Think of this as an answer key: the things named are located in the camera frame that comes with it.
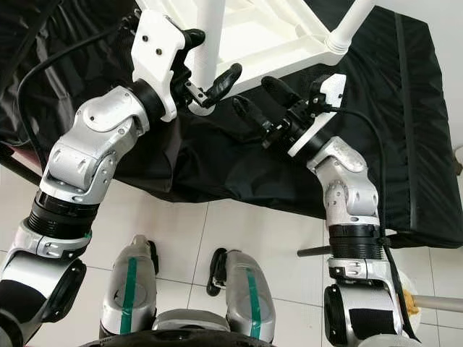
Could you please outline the white plastic table top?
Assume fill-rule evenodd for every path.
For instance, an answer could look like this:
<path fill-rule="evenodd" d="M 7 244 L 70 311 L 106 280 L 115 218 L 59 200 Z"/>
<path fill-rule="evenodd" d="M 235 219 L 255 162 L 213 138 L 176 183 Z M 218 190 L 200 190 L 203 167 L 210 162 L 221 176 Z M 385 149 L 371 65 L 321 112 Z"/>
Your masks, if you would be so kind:
<path fill-rule="evenodd" d="M 140 9 L 164 13 L 182 29 L 195 24 L 195 0 L 135 1 Z M 264 76 L 282 78 L 318 64 L 337 65 L 346 54 L 328 52 L 330 32 L 307 0 L 227 0 L 217 76 L 240 63 L 241 76 L 231 89 L 237 95 L 257 87 Z M 190 52 L 189 69 L 192 60 Z"/>

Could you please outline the grey metal tube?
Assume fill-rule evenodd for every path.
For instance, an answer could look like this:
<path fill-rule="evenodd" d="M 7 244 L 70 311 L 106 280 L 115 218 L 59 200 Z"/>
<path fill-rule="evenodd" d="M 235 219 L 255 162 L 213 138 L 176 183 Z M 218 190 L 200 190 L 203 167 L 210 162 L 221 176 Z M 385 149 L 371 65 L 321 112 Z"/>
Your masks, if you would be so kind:
<path fill-rule="evenodd" d="M 412 295 L 415 307 L 463 313 L 463 299 L 442 296 Z"/>

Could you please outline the yellow crumpled cloth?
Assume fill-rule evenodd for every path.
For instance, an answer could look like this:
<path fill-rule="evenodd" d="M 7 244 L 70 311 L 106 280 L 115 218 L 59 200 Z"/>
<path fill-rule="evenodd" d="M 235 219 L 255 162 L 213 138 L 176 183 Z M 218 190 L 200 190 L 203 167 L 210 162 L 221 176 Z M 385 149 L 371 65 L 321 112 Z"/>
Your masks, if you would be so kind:
<path fill-rule="evenodd" d="M 416 315 L 420 313 L 420 308 L 415 304 L 414 295 L 412 292 L 408 291 L 405 287 L 402 290 L 403 299 L 404 299 L 404 309 L 406 309 L 407 314 Z"/>

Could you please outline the black metal frame bar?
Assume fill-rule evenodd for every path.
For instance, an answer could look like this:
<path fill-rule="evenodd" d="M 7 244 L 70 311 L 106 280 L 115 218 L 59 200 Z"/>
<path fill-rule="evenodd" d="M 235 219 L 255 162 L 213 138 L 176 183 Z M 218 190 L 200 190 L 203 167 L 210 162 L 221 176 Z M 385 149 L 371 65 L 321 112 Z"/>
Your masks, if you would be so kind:
<path fill-rule="evenodd" d="M 318 246 L 304 250 L 298 250 L 298 257 L 317 257 L 318 255 L 325 255 L 331 253 L 331 246 Z"/>
<path fill-rule="evenodd" d="M 20 176 L 20 178 L 26 179 L 26 181 L 33 182 L 33 184 L 38 185 L 38 181 L 40 181 L 43 172 L 37 173 L 32 171 L 29 166 L 26 166 L 19 162 L 14 157 L 13 147 L 4 145 L 4 143 L 0 144 L 0 160 L 2 166 L 9 169 L 9 171 L 13 172 Z"/>

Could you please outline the silver left robot leg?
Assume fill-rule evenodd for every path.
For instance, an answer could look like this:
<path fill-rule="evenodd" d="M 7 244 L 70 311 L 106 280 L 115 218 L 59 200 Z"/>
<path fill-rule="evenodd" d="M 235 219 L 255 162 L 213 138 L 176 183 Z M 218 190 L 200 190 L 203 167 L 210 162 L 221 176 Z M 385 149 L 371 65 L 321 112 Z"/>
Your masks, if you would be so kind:
<path fill-rule="evenodd" d="M 158 314 L 156 245 L 136 235 L 114 261 L 103 298 L 99 336 L 106 338 L 149 330 Z"/>

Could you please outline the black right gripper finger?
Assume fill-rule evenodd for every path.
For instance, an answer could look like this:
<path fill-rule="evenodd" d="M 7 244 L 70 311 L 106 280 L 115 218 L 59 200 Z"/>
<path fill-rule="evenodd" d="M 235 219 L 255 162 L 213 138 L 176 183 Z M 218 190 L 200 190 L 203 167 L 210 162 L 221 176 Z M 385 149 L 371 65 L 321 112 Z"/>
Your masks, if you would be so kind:
<path fill-rule="evenodd" d="M 231 106 L 235 115 L 245 123 L 248 135 L 266 136 L 276 128 L 275 123 L 267 118 L 263 111 L 250 99 L 244 96 L 232 96 Z"/>
<path fill-rule="evenodd" d="M 302 97 L 283 80 L 272 76 L 264 76 L 260 83 L 265 92 L 274 99 L 275 103 L 285 109 L 298 106 L 303 102 Z"/>

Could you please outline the black cloth table cover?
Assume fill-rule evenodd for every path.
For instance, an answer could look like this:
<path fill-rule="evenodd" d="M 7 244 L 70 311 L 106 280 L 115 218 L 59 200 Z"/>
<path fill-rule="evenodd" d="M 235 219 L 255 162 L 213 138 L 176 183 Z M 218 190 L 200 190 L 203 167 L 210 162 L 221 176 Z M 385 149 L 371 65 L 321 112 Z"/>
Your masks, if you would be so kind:
<path fill-rule="evenodd" d="M 119 23 L 135 0 L 0 0 L 1 138 L 33 151 L 19 106 L 43 153 L 72 125 L 85 101 L 128 82 L 132 33 L 109 34 L 20 79 L 53 53 Z M 347 76 L 344 107 L 328 129 L 361 152 L 370 178 L 385 166 L 385 226 L 400 246 L 463 246 L 463 204 L 452 149 L 442 69 L 429 26 L 375 7 L 351 50 L 334 67 L 284 77 L 299 95 L 324 74 Z M 153 125 L 119 163 L 118 179 L 167 202 L 237 200 L 323 218 L 320 182 L 302 164 L 248 135 L 229 102 L 204 119 L 184 113 L 176 126 Z"/>

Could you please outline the silver robot leg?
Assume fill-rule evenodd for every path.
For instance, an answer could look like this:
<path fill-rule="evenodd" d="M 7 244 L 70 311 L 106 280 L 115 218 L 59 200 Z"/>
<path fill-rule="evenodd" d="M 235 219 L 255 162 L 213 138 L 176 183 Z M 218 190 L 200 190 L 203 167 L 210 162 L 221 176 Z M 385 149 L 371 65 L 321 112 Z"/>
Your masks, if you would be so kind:
<path fill-rule="evenodd" d="M 156 245 L 136 235 L 114 261 L 103 298 L 99 336 L 106 338 L 149 330 L 158 314 Z"/>
<path fill-rule="evenodd" d="M 276 310 L 263 270 L 250 255 L 240 250 L 218 248 L 211 258 L 206 293 L 225 291 L 226 320 L 235 333 L 272 343 Z"/>

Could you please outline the silver right robot leg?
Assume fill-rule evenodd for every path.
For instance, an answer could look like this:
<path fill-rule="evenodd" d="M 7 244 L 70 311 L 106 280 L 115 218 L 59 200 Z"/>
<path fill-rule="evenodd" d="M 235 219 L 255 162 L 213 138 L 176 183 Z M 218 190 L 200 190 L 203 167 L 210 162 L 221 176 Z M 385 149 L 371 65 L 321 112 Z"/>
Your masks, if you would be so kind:
<path fill-rule="evenodd" d="M 206 293 L 225 291 L 226 320 L 235 333 L 272 343 L 276 310 L 263 270 L 250 255 L 240 250 L 218 248 L 211 258 Z"/>

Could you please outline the black robot torso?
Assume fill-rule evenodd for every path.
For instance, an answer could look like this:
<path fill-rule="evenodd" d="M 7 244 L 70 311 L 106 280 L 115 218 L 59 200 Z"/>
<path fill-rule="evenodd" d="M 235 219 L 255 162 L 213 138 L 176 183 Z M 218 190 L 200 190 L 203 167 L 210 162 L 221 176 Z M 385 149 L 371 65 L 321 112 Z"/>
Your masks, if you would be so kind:
<path fill-rule="evenodd" d="M 211 328 L 159 328 L 96 338 L 75 347 L 295 347 Z"/>

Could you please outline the red seat edge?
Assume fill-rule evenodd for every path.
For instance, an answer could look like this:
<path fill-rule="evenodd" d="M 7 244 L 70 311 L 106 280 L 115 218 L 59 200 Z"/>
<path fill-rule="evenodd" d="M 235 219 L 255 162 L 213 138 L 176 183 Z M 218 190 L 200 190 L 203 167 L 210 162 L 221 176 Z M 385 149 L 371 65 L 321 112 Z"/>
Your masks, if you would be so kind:
<path fill-rule="evenodd" d="M 14 157 L 22 164 L 29 166 L 32 171 L 43 172 L 43 166 L 39 163 L 36 153 L 30 150 L 13 147 Z"/>

